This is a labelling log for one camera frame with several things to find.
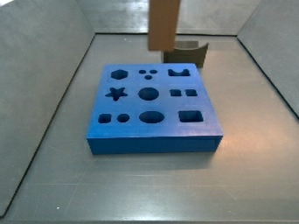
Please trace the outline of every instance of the wooden post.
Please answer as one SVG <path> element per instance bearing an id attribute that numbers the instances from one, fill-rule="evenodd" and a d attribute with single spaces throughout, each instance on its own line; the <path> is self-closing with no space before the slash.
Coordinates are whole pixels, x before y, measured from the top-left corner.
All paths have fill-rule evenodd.
<path id="1" fill-rule="evenodd" d="M 151 0 L 148 13 L 148 50 L 172 51 L 180 0 Z"/>

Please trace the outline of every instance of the irregular shaped hole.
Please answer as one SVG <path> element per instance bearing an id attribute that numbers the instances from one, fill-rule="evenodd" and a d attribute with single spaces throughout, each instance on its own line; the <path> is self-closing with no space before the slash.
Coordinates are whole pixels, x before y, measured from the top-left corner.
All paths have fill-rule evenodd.
<path id="1" fill-rule="evenodd" d="M 203 117 L 199 110 L 179 111 L 179 117 L 182 123 L 202 123 Z"/>
<path id="2" fill-rule="evenodd" d="M 164 115 L 158 111 L 146 111 L 139 119 L 143 123 L 159 123 L 164 119 Z"/>
<path id="3" fill-rule="evenodd" d="M 186 92 L 187 96 L 198 96 L 195 89 L 186 89 L 184 92 Z"/>
<path id="4" fill-rule="evenodd" d="M 144 78 L 146 78 L 147 80 L 151 80 L 151 79 L 154 78 L 154 76 L 152 76 L 152 75 L 147 75 Z"/>
<path id="5" fill-rule="evenodd" d="M 110 123 L 111 122 L 111 114 L 102 114 L 98 117 L 98 122 L 99 123 Z"/>
<path id="6" fill-rule="evenodd" d="M 168 75 L 170 76 L 191 76 L 191 73 L 188 69 L 183 69 L 180 73 L 176 73 L 172 69 L 168 69 Z"/>
<path id="7" fill-rule="evenodd" d="M 120 123 L 126 123 L 130 120 L 130 115 L 128 114 L 122 114 L 122 115 L 118 116 L 116 119 Z"/>
<path id="8" fill-rule="evenodd" d="M 146 100 L 146 101 L 152 101 L 158 98 L 159 92 L 155 88 L 152 87 L 144 87 L 140 89 L 138 93 L 139 97 Z"/>
<path id="9" fill-rule="evenodd" d="M 127 77 L 127 71 L 123 69 L 116 70 L 111 73 L 111 78 L 116 80 L 123 80 Z"/>
<path id="10" fill-rule="evenodd" d="M 122 96 L 127 96 L 127 93 L 124 93 L 126 88 L 111 88 L 110 94 L 106 94 L 106 97 L 114 97 L 114 101 L 116 102 Z"/>
<path id="11" fill-rule="evenodd" d="M 183 96 L 180 89 L 171 89 L 171 96 Z"/>

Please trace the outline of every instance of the shape sorter block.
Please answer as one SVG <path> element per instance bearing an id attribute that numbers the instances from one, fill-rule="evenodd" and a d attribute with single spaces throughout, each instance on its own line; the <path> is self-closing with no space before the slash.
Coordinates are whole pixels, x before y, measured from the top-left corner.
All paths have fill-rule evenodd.
<path id="1" fill-rule="evenodd" d="M 222 137 L 194 64 L 104 67 L 87 134 L 94 154 L 215 151 Z"/>

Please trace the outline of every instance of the circular hole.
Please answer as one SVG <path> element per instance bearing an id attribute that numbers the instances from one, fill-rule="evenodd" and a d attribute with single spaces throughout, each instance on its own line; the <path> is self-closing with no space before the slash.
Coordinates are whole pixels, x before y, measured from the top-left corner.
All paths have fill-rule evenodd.
<path id="1" fill-rule="evenodd" d="M 152 75 L 147 75 L 144 78 L 146 78 L 147 80 L 151 80 L 151 79 L 154 78 L 154 76 L 152 76 Z"/>
<path id="2" fill-rule="evenodd" d="M 128 114 L 122 114 L 118 116 L 118 121 L 122 123 L 126 123 L 130 120 L 130 115 Z"/>
<path id="3" fill-rule="evenodd" d="M 143 123 L 159 123 L 164 119 L 164 115 L 158 111 L 146 111 L 139 119 Z"/>
<path id="4" fill-rule="evenodd" d="M 138 93 L 139 97 L 146 100 L 146 101 L 152 101 L 158 98 L 159 92 L 155 88 L 152 87 L 144 87 L 140 89 Z"/>

